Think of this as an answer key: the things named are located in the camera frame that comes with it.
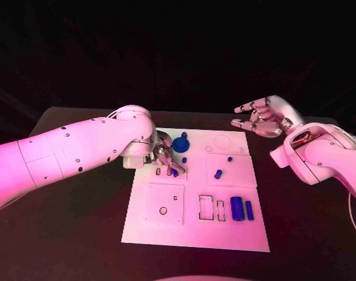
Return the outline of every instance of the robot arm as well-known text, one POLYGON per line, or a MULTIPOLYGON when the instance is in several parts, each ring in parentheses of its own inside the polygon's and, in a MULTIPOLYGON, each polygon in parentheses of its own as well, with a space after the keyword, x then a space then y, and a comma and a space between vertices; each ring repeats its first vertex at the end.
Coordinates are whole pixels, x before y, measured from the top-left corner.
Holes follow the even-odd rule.
POLYGON ((124 157, 124 167, 141 168, 144 157, 154 154, 153 161, 185 173, 164 142, 169 135, 159 134, 150 112, 130 105, 108 117, 92 118, 0 145, 0 209, 32 190, 94 169, 118 156, 124 157))
POLYGON ((234 119, 234 126, 268 138, 287 134, 284 144, 270 153, 278 166, 290 166, 309 184, 336 177, 356 197, 356 141, 346 131, 335 125, 307 124, 275 95, 235 108, 237 113, 248 110, 254 110, 250 121, 234 119))

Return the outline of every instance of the black table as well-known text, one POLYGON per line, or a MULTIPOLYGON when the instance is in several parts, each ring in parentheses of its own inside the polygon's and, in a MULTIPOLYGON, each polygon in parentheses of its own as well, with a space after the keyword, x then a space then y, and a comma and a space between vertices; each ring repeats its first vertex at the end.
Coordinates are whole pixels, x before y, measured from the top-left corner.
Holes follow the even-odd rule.
MULTIPOLYGON (((50 108, 32 135, 110 112, 50 108)), ((153 112, 151 117, 164 128, 239 131, 229 124, 235 114, 153 112)), ((329 118, 310 121, 335 123, 329 118)), ((134 170, 123 168, 118 158, 29 193, 0 211, 0 280, 154 280, 182 275, 356 280, 348 191, 335 179, 310 186, 288 167, 277 167, 270 151, 283 139, 247 132, 270 253, 121 243, 134 170)))

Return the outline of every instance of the blue object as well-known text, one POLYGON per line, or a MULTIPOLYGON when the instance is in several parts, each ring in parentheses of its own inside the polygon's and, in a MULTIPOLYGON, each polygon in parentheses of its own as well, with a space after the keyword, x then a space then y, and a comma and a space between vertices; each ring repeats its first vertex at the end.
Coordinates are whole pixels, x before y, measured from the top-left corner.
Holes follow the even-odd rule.
POLYGON ((186 152, 189 150, 189 140, 186 132, 182 133, 180 137, 172 142, 172 148, 177 153, 186 152))
POLYGON ((252 221, 254 220, 254 214, 252 214, 252 208, 251 208, 251 201, 245 202, 245 209, 247 209, 248 220, 252 221))
POLYGON ((234 221, 244 221, 244 200, 241 197, 231 198, 231 216, 234 217, 234 221))
POLYGON ((216 179, 221 179, 221 176, 222 176, 222 170, 218 170, 218 171, 216 171, 216 174, 215 174, 215 178, 216 178, 216 179))
POLYGON ((179 176, 179 171, 176 169, 172 170, 172 174, 175 175, 175 177, 179 176))

